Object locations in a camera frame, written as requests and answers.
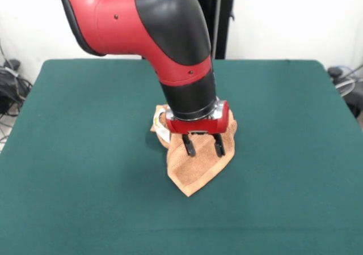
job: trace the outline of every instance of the cloth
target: cloth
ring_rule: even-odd
[[[155,115],[159,122],[166,128],[166,107],[158,105]],[[155,120],[151,131],[155,132]],[[233,113],[229,114],[229,125],[226,133],[222,134],[226,155],[219,158],[214,147],[214,138],[211,135],[189,135],[196,150],[196,156],[188,156],[182,140],[182,135],[171,134],[170,143],[159,134],[160,143],[168,149],[167,172],[169,178],[187,196],[191,196],[203,188],[210,180],[218,175],[230,162],[235,153],[234,134],[237,130],[237,122]]]

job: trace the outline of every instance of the white wall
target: white wall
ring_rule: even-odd
[[[228,58],[363,62],[363,0],[235,0],[234,14]],[[60,0],[0,0],[0,38],[32,81],[45,60],[91,57],[74,40]]]

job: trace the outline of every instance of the red robot arm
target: red robot arm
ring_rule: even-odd
[[[198,0],[62,3],[84,51],[95,56],[139,54],[151,63],[172,113],[167,119],[172,132],[226,131],[228,104],[216,97],[208,30]]]

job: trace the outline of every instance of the green table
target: green table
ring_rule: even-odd
[[[215,70],[236,155],[187,198],[146,61],[46,62],[0,156],[0,254],[362,254],[363,135],[322,66]]]

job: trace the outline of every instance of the orange towel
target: orange towel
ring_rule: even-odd
[[[182,136],[180,134],[166,133],[165,106],[159,105],[154,115],[154,125],[151,131],[164,130],[157,134],[161,144],[168,149],[167,173],[169,178],[187,196],[204,187],[210,180],[218,175],[230,162],[235,153],[234,134],[237,122],[230,111],[229,125],[222,139],[226,155],[219,158],[214,147],[214,138],[211,135],[190,135],[196,150],[196,156],[188,156]]]

